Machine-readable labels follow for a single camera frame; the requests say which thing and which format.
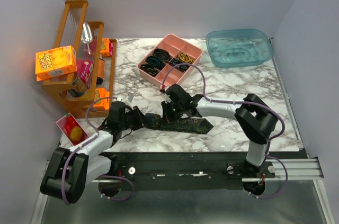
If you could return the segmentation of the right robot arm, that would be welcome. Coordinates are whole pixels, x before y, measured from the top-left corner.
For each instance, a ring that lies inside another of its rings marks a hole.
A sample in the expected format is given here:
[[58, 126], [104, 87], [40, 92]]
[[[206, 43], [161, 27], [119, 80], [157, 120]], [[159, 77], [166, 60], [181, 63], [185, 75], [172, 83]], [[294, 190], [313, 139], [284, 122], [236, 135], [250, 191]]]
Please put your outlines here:
[[244, 161], [244, 172], [256, 177], [263, 171], [263, 164], [271, 141], [271, 133], [279, 115], [271, 110], [257, 95], [248, 94], [241, 101], [211, 99], [202, 94], [191, 96], [180, 85], [173, 84], [165, 90], [161, 106], [163, 119], [174, 122], [187, 115], [189, 118], [218, 117], [235, 120], [249, 139]]

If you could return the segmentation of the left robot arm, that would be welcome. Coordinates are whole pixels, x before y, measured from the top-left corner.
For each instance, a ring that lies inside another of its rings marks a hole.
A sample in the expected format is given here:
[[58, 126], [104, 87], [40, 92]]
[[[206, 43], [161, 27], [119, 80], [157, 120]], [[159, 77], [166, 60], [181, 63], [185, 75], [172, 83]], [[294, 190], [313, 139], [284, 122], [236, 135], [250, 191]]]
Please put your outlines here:
[[108, 117], [88, 139], [69, 149], [54, 150], [40, 185], [40, 192], [59, 198], [66, 205], [76, 203], [86, 184], [103, 176], [106, 179], [132, 182], [118, 172], [116, 157], [103, 155], [125, 130], [136, 131], [145, 127], [146, 116], [137, 106], [125, 102], [112, 102]]

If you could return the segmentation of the dark floral patterned necktie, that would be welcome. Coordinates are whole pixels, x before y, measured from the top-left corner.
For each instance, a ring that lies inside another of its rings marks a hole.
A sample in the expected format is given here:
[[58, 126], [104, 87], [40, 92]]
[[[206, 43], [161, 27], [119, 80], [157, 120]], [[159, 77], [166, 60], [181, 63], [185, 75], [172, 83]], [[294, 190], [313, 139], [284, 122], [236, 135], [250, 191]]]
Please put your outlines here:
[[206, 135], [213, 125], [205, 118], [182, 118], [167, 122], [160, 115], [146, 113], [145, 127], [157, 131], [171, 131]]

